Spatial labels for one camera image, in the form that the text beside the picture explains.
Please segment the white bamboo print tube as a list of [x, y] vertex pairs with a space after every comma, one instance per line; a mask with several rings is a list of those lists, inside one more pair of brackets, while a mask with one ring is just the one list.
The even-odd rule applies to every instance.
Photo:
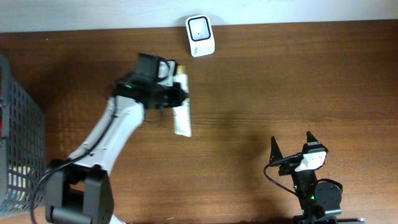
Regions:
[[[177, 66], [177, 72], [174, 76], [174, 82], [181, 84], [181, 89], [189, 93], [188, 75], [184, 65]], [[182, 105], [173, 108], [174, 113], [174, 133], [190, 138], [192, 136], [192, 127], [190, 120], [190, 99], [186, 97]]]

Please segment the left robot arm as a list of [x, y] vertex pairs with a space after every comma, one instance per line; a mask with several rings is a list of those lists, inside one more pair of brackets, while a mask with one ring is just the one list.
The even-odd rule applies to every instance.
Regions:
[[111, 85], [106, 109], [82, 144], [65, 160], [53, 160], [43, 178], [49, 223], [122, 221], [114, 214], [110, 175], [147, 110], [170, 108], [174, 132], [191, 137], [188, 76], [175, 60], [140, 53], [136, 69]]

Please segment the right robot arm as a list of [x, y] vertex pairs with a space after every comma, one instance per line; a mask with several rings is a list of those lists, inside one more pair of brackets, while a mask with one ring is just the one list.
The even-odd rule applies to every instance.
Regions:
[[[301, 215], [294, 216], [292, 223], [365, 223], [362, 218], [339, 219], [343, 185], [331, 179], [319, 179], [316, 171], [325, 165], [329, 150], [310, 131], [306, 132], [307, 142], [300, 152], [284, 157], [275, 137], [271, 137], [269, 163], [264, 167], [265, 177], [276, 186], [298, 198]], [[270, 167], [278, 167], [280, 176], [292, 178], [290, 190], [267, 174]]]

